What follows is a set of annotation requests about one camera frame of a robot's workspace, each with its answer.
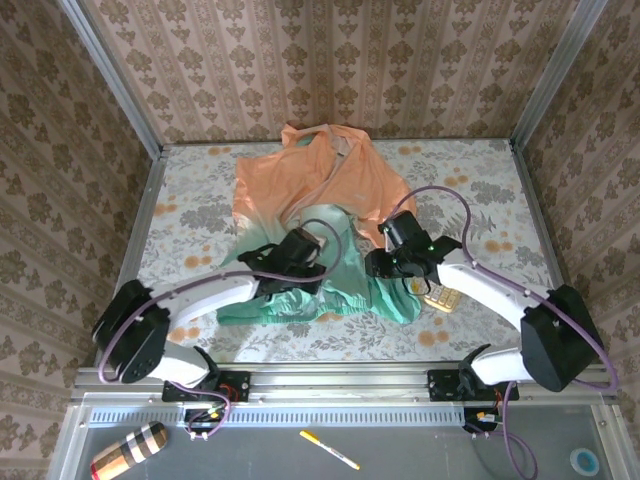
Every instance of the green fabric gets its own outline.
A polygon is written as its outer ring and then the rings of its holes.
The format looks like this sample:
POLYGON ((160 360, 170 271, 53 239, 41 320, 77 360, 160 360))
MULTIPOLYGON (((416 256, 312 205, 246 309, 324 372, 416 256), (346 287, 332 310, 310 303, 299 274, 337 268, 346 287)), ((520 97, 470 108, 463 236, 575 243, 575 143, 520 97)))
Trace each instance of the green fabric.
MULTIPOLYGON (((218 322, 221 325, 306 322, 325 313, 350 315, 371 311, 398 323, 410 323, 418 316, 420 301, 405 291, 400 280, 384 280, 366 275, 364 260, 356 247, 355 229, 344 211, 332 205, 314 205, 303 211, 300 223, 311 218, 320 218, 333 226, 340 235, 343 246, 342 261, 324 280, 319 292, 311 295, 295 289, 273 295, 270 300, 258 298, 251 302, 229 305, 218 310, 218 322)), ((297 225, 299 223, 288 227, 294 228, 297 225)), ((332 265, 337 245, 331 232, 326 227, 313 223, 305 226, 305 229, 327 239, 318 263, 326 267, 332 265)), ((242 252, 281 241, 285 236, 285 230, 281 230, 279 238, 268 238, 265 231, 257 225, 247 228, 223 265, 242 252)))

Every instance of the patterned wallpaper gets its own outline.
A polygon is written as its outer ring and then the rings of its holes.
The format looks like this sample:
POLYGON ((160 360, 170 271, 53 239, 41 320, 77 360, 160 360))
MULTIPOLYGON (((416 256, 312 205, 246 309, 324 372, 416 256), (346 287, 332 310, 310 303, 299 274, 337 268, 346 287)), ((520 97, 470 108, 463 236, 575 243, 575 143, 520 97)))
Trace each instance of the patterned wallpaper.
POLYGON ((640 2, 609 0, 526 153, 640 451, 640 2))
POLYGON ((0 478, 44 478, 149 158, 55 2, 0 2, 0 478))
POLYGON ((84 0, 162 143, 509 137, 576 0, 84 0))

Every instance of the wooden cylinder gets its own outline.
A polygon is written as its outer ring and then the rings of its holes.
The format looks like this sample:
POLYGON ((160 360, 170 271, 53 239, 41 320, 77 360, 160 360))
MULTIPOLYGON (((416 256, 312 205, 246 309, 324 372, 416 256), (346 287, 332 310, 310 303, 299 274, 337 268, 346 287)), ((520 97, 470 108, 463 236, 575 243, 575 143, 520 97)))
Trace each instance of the wooden cylinder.
POLYGON ((168 432, 160 422, 150 422, 108 446, 91 462, 93 480, 111 480, 155 455, 167 444, 168 432))

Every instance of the orange-green gradient garment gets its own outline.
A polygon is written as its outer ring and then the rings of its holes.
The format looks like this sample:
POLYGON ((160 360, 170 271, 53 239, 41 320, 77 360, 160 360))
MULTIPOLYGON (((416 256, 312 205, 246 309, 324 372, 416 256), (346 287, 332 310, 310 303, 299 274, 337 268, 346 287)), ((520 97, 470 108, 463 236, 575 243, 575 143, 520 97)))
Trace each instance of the orange-green gradient garment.
MULTIPOLYGON (((362 130, 322 125, 282 130, 284 149, 261 158, 238 159, 233 216, 241 230, 260 225, 267 235, 278 232, 310 205, 337 205, 355 218, 358 232, 384 246, 377 226, 409 187, 375 150, 362 130), (306 146, 300 140, 313 135, 306 146)), ((413 198, 403 209, 414 215, 413 198)))
MULTIPOLYGON (((399 280, 368 277, 356 247, 357 233, 377 246, 384 245, 377 225, 408 193, 404 180, 359 130, 323 126, 296 131, 286 127, 283 143, 285 149, 280 153, 238 163, 233 209, 238 239, 224 263, 240 253, 280 242, 287 231, 311 218, 320 218, 335 228, 343 245, 341 262, 316 295, 294 289, 269 299, 230 305, 218 310, 218 322, 302 322, 325 313, 364 312, 400 323, 414 320, 420 313, 417 297, 409 295, 399 280), (308 143, 308 134, 314 133, 308 143)), ((413 203, 408 206, 415 212, 413 203)), ((317 224, 305 228, 326 238, 318 262, 331 265, 337 253, 332 235, 317 224)))

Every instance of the purple cable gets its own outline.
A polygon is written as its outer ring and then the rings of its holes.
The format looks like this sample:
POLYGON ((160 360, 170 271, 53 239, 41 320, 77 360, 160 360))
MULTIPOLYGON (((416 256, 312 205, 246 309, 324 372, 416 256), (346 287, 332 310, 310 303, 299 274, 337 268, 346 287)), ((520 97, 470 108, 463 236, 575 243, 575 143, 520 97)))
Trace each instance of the purple cable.
POLYGON ((133 324, 133 322, 136 321, 139 315, 144 313, 148 308, 152 307, 156 303, 166 300, 172 295, 178 295, 191 288, 199 287, 200 285, 204 285, 206 283, 211 283, 211 282, 215 282, 218 280, 231 278, 231 277, 251 276, 251 277, 271 278, 274 280, 283 280, 288 282, 294 281, 298 283, 313 283, 319 280, 323 280, 327 278, 329 275, 331 275, 331 273, 336 269, 336 267, 342 260, 342 242, 340 241, 340 235, 338 235, 338 232, 336 232, 335 228, 333 228, 328 222, 325 222, 324 220, 321 220, 319 218, 313 218, 313 219, 307 220, 306 222, 303 223, 303 225, 307 225, 309 223, 319 223, 320 225, 323 225, 324 227, 328 228, 331 234, 335 237, 337 242, 338 252, 336 254, 336 259, 331 265, 331 267, 329 267, 323 274, 315 275, 313 277, 299 278, 299 277, 290 277, 288 275, 280 275, 278 273, 253 272, 251 270, 214 273, 208 277, 201 278, 199 280, 194 280, 193 282, 182 285, 181 287, 178 287, 175 290, 170 290, 161 295, 158 295, 157 297, 154 297, 148 300, 147 302, 142 304, 139 308, 134 310, 134 312, 131 315, 129 315, 129 317, 122 323, 120 328, 113 335, 113 337, 111 338, 111 341, 109 342, 107 347, 104 349, 104 352, 102 353, 102 358, 100 358, 100 362, 98 363, 98 378, 100 379, 100 381, 102 383, 118 382, 117 375, 114 378, 107 378, 104 375, 105 373, 104 370, 107 366, 107 362, 109 361, 109 357, 113 353, 113 349, 115 348, 116 344, 120 341, 120 339, 124 335, 124 332, 133 324))
MULTIPOLYGON (((211 435, 216 433, 218 430, 220 430, 220 427, 222 427, 222 425, 229 419, 229 415, 231 414, 231 402, 229 401, 229 399, 226 396, 224 396, 224 395, 222 395, 222 394, 220 394, 218 392, 211 392, 211 391, 207 391, 207 390, 194 390, 193 388, 184 387, 184 386, 182 386, 182 385, 180 385, 179 383, 176 383, 176 382, 169 382, 169 383, 171 383, 171 385, 173 385, 177 389, 182 390, 183 392, 195 393, 196 395, 210 395, 212 397, 219 398, 220 400, 224 401, 224 403, 225 403, 224 414, 222 415, 222 418, 220 419, 218 424, 207 432, 207 436, 210 437, 211 435)), ((191 428, 191 425, 193 424, 193 422, 203 418, 204 416, 205 416, 205 414, 201 414, 201 415, 198 415, 195 418, 192 418, 189 421, 189 424, 187 425, 187 432, 191 433, 193 431, 192 428, 191 428)))
MULTIPOLYGON (((469 232, 469 228, 471 226, 471 208, 469 207, 469 204, 467 203, 467 201, 464 199, 464 197, 462 195, 460 195, 458 192, 456 192, 455 190, 452 190, 450 188, 447 187, 441 187, 441 186, 437 186, 437 185, 427 185, 425 187, 420 187, 420 188, 416 188, 415 190, 413 190, 412 192, 409 192, 407 195, 404 196, 404 198, 402 198, 402 200, 400 200, 398 202, 398 204, 394 207, 394 209, 392 210, 392 212, 389 214, 389 216, 387 217, 387 219, 391 218, 392 216, 394 216, 398 210, 400 209, 400 206, 407 201, 409 198, 411 198, 412 196, 420 193, 420 192, 424 192, 426 190, 440 190, 442 192, 447 192, 451 195, 453 195, 454 197, 456 197, 458 200, 460 200, 460 202, 462 203, 462 205, 464 206, 465 212, 467 214, 467 218, 464 222, 464 227, 462 228, 462 251, 464 253, 464 256, 466 257, 466 259, 471 263, 471 265, 473 266, 473 268, 478 269, 479 271, 483 272, 485 275, 487 275, 488 277, 492 278, 493 280, 502 283, 503 285, 506 285, 507 287, 513 288, 514 290, 522 293, 525 296, 530 296, 531 298, 533 298, 534 300, 536 300, 537 302, 539 302, 540 304, 544 305, 546 308, 548 308, 549 310, 551 310, 554 314, 556 314, 562 321, 564 321, 566 324, 568 324, 571 328, 573 328, 578 335, 580 335, 580 337, 582 337, 584 339, 585 342, 587 342, 589 344, 589 346, 591 348, 593 348, 593 350, 598 354, 598 356, 600 357, 600 360, 602 360, 607 372, 609 373, 609 376, 611 377, 610 383, 609 385, 597 385, 597 384, 592 384, 592 383, 588 383, 588 382, 584 382, 582 380, 574 380, 573 383, 576 383, 578 385, 582 385, 585 387, 589 387, 595 390, 599 390, 599 391, 603 391, 603 392, 609 392, 609 391, 615 391, 618 388, 618 384, 619 384, 619 380, 618 380, 618 374, 615 370, 615 367, 613 366, 613 363, 611 362, 611 360, 609 359, 607 353, 604 351, 604 349, 598 344, 598 342, 596 342, 591 335, 589 335, 586 330, 584 330, 580 325, 578 325, 578 323, 573 320, 571 317, 569 317, 566 313, 564 313, 562 310, 560 310, 558 307, 556 307, 554 304, 552 304, 551 302, 549 302, 546 298, 538 295, 535 292, 530 291, 528 288, 524 287, 523 285, 520 285, 506 277, 503 277, 502 275, 500 275, 499 273, 493 272, 491 270, 489 270, 488 268, 483 267, 482 265, 480 265, 476 260, 474 260, 473 255, 471 255, 471 252, 469 252, 469 248, 467 245, 467 233, 469 232)), ((507 449, 507 455, 509 457, 509 461, 511 462, 511 465, 513 466, 514 470, 518 473, 518 475, 523 478, 524 480, 534 480, 538 477, 538 461, 533 453, 533 450, 531 450, 531 448, 529 447, 529 445, 527 445, 527 443, 520 437, 509 433, 507 430, 507 405, 509 402, 509 395, 511 394, 511 389, 513 388, 513 386, 515 385, 515 382, 510 382, 507 390, 505 392, 505 398, 503 400, 503 408, 502 408, 502 418, 503 418, 503 436, 504 436, 504 442, 505 442, 505 447, 507 449), (515 442, 519 443, 531 456, 531 458, 533 459, 533 464, 534 464, 534 473, 532 477, 526 477, 524 475, 524 473, 522 472, 522 470, 520 469, 520 467, 518 467, 515 458, 513 457, 513 452, 511 451, 511 445, 509 444, 509 439, 514 440, 515 442)))

